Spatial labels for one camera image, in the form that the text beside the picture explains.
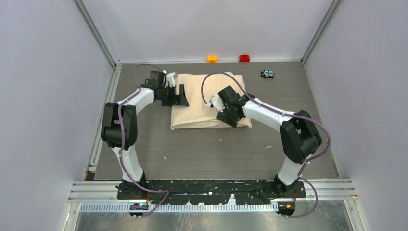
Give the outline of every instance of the wooden floor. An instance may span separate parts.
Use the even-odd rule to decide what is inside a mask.
[[[300,62],[158,64],[168,72],[208,74],[232,72],[243,75],[249,94],[275,107],[308,111],[319,119],[305,70]],[[137,88],[135,65],[124,65],[116,90],[119,101]],[[261,70],[273,69],[274,79],[260,77]],[[151,68],[140,67],[138,74],[149,77]],[[170,107],[160,102],[138,114],[136,151],[147,179],[271,179],[280,170],[285,155],[280,134],[252,120],[252,128],[170,129]],[[326,144],[323,137],[321,151]],[[331,153],[307,166],[303,176],[335,178]],[[95,179],[121,179],[119,163],[106,144],[102,147]]]

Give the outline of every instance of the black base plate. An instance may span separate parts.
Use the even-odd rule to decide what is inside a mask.
[[[146,199],[147,194],[134,186],[127,193],[118,192],[118,200]],[[169,190],[170,195],[164,204],[205,205],[226,204],[234,194],[237,205],[270,204],[271,199],[306,198],[303,182],[296,182],[293,188],[283,195],[276,195],[273,182],[266,180],[150,180],[144,187],[152,190]],[[159,203],[164,193],[151,193],[153,204]]]

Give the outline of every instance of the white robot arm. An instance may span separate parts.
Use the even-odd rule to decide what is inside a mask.
[[[312,122],[284,116],[299,115],[310,118],[306,111],[302,110],[298,113],[283,111],[253,96],[251,99],[247,96],[241,97],[231,86],[227,86],[218,94],[213,95],[207,106],[215,107],[219,111],[217,119],[234,128],[241,118],[247,117],[257,120],[281,134],[286,158],[274,180],[278,193],[287,192],[294,186],[305,161],[322,144],[322,139]]]
[[[140,167],[135,150],[137,138],[137,114],[155,100],[161,100],[162,106],[189,106],[184,94],[184,86],[179,86],[179,95],[175,94],[176,73],[152,71],[150,79],[140,89],[140,93],[129,99],[123,106],[121,115],[125,128],[125,148],[122,151],[123,165],[134,180],[145,180],[143,169]],[[122,146],[122,135],[118,120],[118,103],[107,103],[103,114],[101,137],[113,149],[119,159],[119,150]],[[282,169],[275,176],[274,184],[277,193],[289,191],[298,180],[298,173],[305,161],[317,150],[322,140],[313,123],[292,118],[286,115],[300,115],[310,117],[305,111],[298,113],[283,111],[261,102],[259,99],[237,94],[231,86],[225,87],[218,94],[211,97],[207,104],[215,107],[219,113],[217,119],[236,127],[237,122],[243,118],[257,120],[281,134],[283,150],[286,158]],[[122,169],[123,180],[132,183],[126,172]]]
[[[125,148],[122,151],[122,160],[127,172],[137,182],[141,181],[144,175],[143,169],[140,167],[138,157],[135,150],[135,142],[137,138],[137,114],[147,105],[156,100],[162,101],[162,106],[189,106],[185,97],[184,86],[179,86],[179,95],[176,95],[175,72],[166,73],[166,71],[152,71],[150,78],[145,81],[145,84],[137,89],[133,94],[139,93],[128,100],[128,98],[118,101],[117,103],[107,103],[104,108],[101,138],[108,143],[119,159],[119,150],[122,145],[122,134],[118,121],[118,108],[123,101],[127,101],[122,106],[121,115],[125,127]],[[122,168],[123,180],[132,182],[129,176]]]

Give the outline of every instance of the beige cloth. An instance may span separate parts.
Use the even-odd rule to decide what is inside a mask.
[[[227,72],[232,75],[245,89],[243,77],[240,75],[234,75],[231,72]],[[216,119],[218,110],[216,108],[210,108],[205,105],[201,97],[201,83],[207,75],[190,75],[179,74],[176,78],[176,85],[184,84],[184,90],[186,93],[189,107],[173,106],[171,108],[171,123],[170,128],[172,130],[178,128],[228,128],[231,127]],[[213,94],[217,94],[226,86],[231,85],[232,88],[239,94],[243,95],[241,89],[237,84],[226,75],[215,74],[207,78],[204,83],[204,97],[206,101],[209,101]],[[243,118],[238,121],[238,126],[252,127],[251,119]]]

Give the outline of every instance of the cable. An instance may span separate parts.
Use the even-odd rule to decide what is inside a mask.
[[[140,85],[140,79],[139,79],[139,76],[138,76],[138,73],[137,73],[137,68],[138,68],[139,66],[143,66],[143,65],[145,65],[145,66],[151,66],[151,67],[154,67],[154,68],[158,69],[159,71],[162,71],[162,70],[161,70],[160,68],[158,68],[157,66],[154,66],[154,65],[151,65],[151,64],[139,64],[139,65],[137,65],[137,66],[135,67],[135,77],[136,77],[136,81],[137,81],[137,83],[138,83],[138,89],[139,89],[139,90],[138,90],[137,92],[135,92],[134,94],[130,95],[129,97],[127,97],[126,100],[124,100],[123,102],[121,102],[121,103],[119,104],[119,108],[118,108],[118,110],[117,110],[117,113],[118,113],[118,116],[119,116],[120,130],[121,130],[121,133],[122,133],[122,146],[121,146],[121,148],[120,148],[120,150],[119,150],[119,163],[120,163],[120,166],[122,167],[123,171],[124,171],[125,174],[129,177],[129,179],[130,179],[137,187],[139,187],[140,189],[145,190],[145,191],[150,192],[150,193],[166,193],[165,196],[164,196],[164,197],[162,198],[162,200],[156,205],[155,208],[153,208],[152,210],[150,210],[150,211],[147,212],[147,213],[144,213],[144,214],[141,216],[141,217],[146,217],[146,216],[150,215],[153,211],[155,211],[155,210],[166,200],[166,198],[167,198],[167,197],[169,196],[169,194],[170,194],[170,191],[169,191],[169,190],[156,191],[156,190],[147,189],[147,188],[145,188],[145,187],[139,185],[139,184],[137,183],[137,181],[132,178],[132,176],[130,175],[130,173],[129,173],[128,170],[126,169],[125,164],[123,163],[122,152],[123,152],[123,150],[124,150],[124,148],[125,148],[125,126],[123,125],[123,117],[122,117],[122,114],[121,114],[121,109],[122,109],[122,106],[123,106],[125,103],[127,103],[129,100],[131,100],[131,99],[135,98],[137,95],[139,95],[139,93],[140,93],[140,91],[141,91],[141,85]]]
[[[210,77],[211,75],[214,75],[214,74],[226,75],[226,76],[228,76],[229,78],[231,78],[232,80],[234,80],[234,82],[235,82],[235,83],[238,85],[238,87],[242,90],[242,92],[244,93],[244,95],[245,95],[249,100],[251,100],[252,102],[254,102],[256,105],[259,105],[260,107],[263,107],[263,108],[265,108],[265,109],[268,109],[268,110],[270,110],[270,111],[272,111],[272,112],[275,112],[275,113],[277,113],[277,114],[279,114],[279,115],[282,115],[282,116],[288,116],[288,117],[292,117],[292,118],[298,118],[298,119],[307,120],[307,121],[310,121],[310,122],[316,124],[317,126],[319,126],[319,127],[326,133],[326,136],[327,136],[327,146],[326,146],[326,148],[325,148],[321,153],[319,153],[319,154],[317,154],[316,156],[313,156],[313,157],[307,159],[308,162],[310,162],[310,161],[312,161],[312,160],[315,160],[315,159],[321,157],[322,155],[324,155],[324,154],[329,150],[329,148],[330,148],[330,146],[331,146],[331,143],[332,143],[332,138],[331,138],[331,136],[330,136],[329,131],[328,131],[321,123],[319,123],[317,120],[314,120],[314,119],[309,118],[309,117],[306,117],[306,116],[283,113],[283,112],[278,111],[278,110],[276,110],[276,109],[274,109],[274,108],[272,108],[272,107],[269,107],[269,106],[267,106],[267,105],[261,104],[260,102],[258,102],[258,101],[256,101],[255,99],[253,99],[248,93],[246,93],[245,89],[240,85],[240,83],[239,83],[234,77],[232,77],[231,75],[229,75],[229,74],[227,74],[227,73],[225,73],[225,72],[215,72],[215,73],[208,74],[208,75],[203,79],[203,81],[201,82],[201,97],[202,97],[202,99],[203,99],[203,101],[204,101],[205,104],[207,104],[207,101],[205,100],[205,97],[204,97],[204,91],[203,91],[203,90],[204,90],[204,83],[205,83],[205,81],[207,80],[208,77]],[[315,187],[314,187],[308,180],[306,180],[306,179],[304,179],[304,178],[301,177],[301,174],[302,174],[303,170],[305,169],[305,166],[306,166],[306,165],[302,165],[302,167],[300,168],[300,170],[299,170],[299,172],[298,172],[298,177],[299,177],[299,179],[301,179],[301,180],[303,180],[304,182],[308,183],[308,184],[312,187],[312,189],[313,189],[313,191],[314,191],[314,193],[315,193],[316,202],[315,202],[315,205],[313,206],[313,208],[312,208],[309,212],[307,212],[306,214],[298,215],[298,216],[288,216],[288,218],[304,218],[304,217],[310,215],[311,213],[313,213],[313,212],[315,211],[317,205],[318,205],[318,193],[317,193]]]
[[[316,191],[316,188],[313,186],[312,183],[310,183],[310,182],[309,182],[308,180],[306,180],[305,178],[299,177],[299,179],[301,179],[301,180],[303,180],[304,182],[308,183],[308,184],[310,185],[310,187],[312,187],[313,192],[315,193],[315,197],[316,197],[315,205],[313,206],[313,208],[312,208],[309,212],[307,212],[307,213],[305,213],[305,214],[295,215],[295,216],[293,216],[293,215],[292,215],[292,216],[287,216],[287,218],[304,218],[304,217],[307,217],[307,216],[309,216],[310,214],[312,214],[312,213],[316,210],[316,208],[317,208],[317,206],[318,206],[318,192]]]
[[[275,112],[275,113],[277,113],[277,114],[279,114],[279,115],[288,116],[288,117],[293,117],[293,118],[298,118],[298,119],[303,119],[303,120],[307,120],[307,121],[310,121],[310,122],[316,124],[317,126],[319,126],[319,127],[326,133],[326,136],[327,136],[327,146],[326,146],[326,148],[325,148],[321,153],[319,153],[319,154],[317,154],[317,155],[315,155],[315,156],[313,156],[313,157],[307,159],[308,162],[310,162],[310,161],[312,161],[312,160],[315,160],[315,159],[321,157],[322,155],[324,155],[324,154],[329,150],[329,148],[330,148],[330,146],[331,146],[331,143],[332,143],[332,138],[331,138],[331,136],[330,136],[329,131],[328,131],[321,123],[319,123],[317,120],[314,120],[314,119],[309,118],[309,117],[306,117],[306,116],[283,113],[283,112],[278,111],[278,110],[276,110],[276,109],[274,109],[274,108],[272,108],[272,107],[269,107],[269,106],[267,106],[267,105],[261,104],[260,102],[258,102],[258,101],[256,101],[255,99],[253,99],[248,93],[246,93],[246,91],[244,90],[244,88],[240,85],[240,83],[239,83],[234,77],[232,77],[230,74],[227,74],[227,73],[225,73],[225,72],[215,72],[215,73],[208,74],[208,75],[203,79],[203,81],[201,82],[201,97],[202,97],[202,99],[203,99],[203,101],[204,101],[205,104],[207,104],[207,101],[205,100],[205,97],[204,97],[204,91],[203,91],[203,90],[204,90],[204,83],[205,83],[205,81],[207,80],[208,77],[210,77],[211,75],[215,75],[215,74],[226,75],[226,76],[230,77],[232,80],[234,80],[234,82],[235,82],[235,83],[238,85],[238,87],[242,90],[242,92],[244,93],[244,95],[245,95],[249,100],[251,100],[252,102],[254,102],[256,105],[259,105],[260,107],[263,107],[263,108],[265,108],[265,109],[268,109],[268,110],[270,110],[270,111],[272,111],[272,112]],[[298,175],[301,175],[301,174],[302,174],[303,170],[305,169],[305,166],[306,166],[306,165],[303,165],[303,166],[300,168]]]

